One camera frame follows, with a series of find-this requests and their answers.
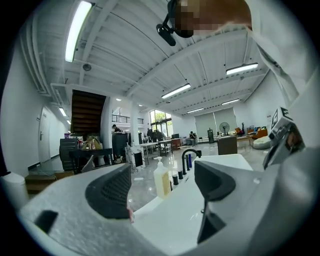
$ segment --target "black faucet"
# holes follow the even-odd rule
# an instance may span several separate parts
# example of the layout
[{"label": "black faucet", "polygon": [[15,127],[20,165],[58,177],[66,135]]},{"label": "black faucet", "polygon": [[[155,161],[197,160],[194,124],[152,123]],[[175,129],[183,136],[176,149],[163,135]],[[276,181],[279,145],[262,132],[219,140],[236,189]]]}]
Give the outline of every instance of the black faucet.
[{"label": "black faucet", "polygon": [[186,173],[185,154],[186,154],[187,152],[194,152],[194,153],[197,155],[197,157],[201,158],[201,154],[200,154],[198,151],[196,151],[196,150],[194,150],[194,149],[191,149],[191,148],[185,150],[185,151],[182,153],[182,172],[183,172],[183,173]]}]

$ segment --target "fan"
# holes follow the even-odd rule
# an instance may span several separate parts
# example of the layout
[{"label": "fan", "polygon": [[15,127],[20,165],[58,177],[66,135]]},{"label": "fan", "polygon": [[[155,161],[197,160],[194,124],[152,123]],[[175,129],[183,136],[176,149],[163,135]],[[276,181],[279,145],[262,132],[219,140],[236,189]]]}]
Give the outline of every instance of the fan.
[{"label": "fan", "polygon": [[230,130],[230,126],[227,122],[222,122],[219,126],[219,129],[224,135],[228,135],[228,132]]}]

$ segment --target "bean bag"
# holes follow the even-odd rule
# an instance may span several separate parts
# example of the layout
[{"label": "bean bag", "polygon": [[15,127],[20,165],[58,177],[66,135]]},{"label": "bean bag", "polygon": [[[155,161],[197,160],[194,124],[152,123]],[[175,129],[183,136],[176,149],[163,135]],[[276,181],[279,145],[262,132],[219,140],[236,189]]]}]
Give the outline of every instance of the bean bag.
[{"label": "bean bag", "polygon": [[266,150],[271,147],[271,141],[268,136],[257,138],[253,141],[252,147],[256,150]]}]

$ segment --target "soap bottle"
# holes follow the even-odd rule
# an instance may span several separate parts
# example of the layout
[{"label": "soap bottle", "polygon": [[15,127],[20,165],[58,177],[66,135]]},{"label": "soap bottle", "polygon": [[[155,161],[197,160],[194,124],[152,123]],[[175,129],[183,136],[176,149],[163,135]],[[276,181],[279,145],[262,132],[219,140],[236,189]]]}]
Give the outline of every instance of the soap bottle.
[{"label": "soap bottle", "polygon": [[161,162],[161,156],[156,157],[155,159],[159,160],[158,166],[153,172],[156,193],[158,197],[165,199],[171,192],[169,171]]}]

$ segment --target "railing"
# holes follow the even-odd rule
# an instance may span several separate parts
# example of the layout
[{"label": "railing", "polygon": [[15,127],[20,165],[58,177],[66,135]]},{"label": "railing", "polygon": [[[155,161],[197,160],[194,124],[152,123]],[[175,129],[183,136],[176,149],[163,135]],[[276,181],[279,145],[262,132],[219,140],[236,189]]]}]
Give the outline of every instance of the railing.
[{"label": "railing", "polygon": [[[115,115],[113,114],[112,116],[112,123],[125,123],[129,124],[130,123],[130,117],[129,116],[122,116],[122,115]],[[144,120],[143,118],[138,118],[138,125],[143,125]]]}]

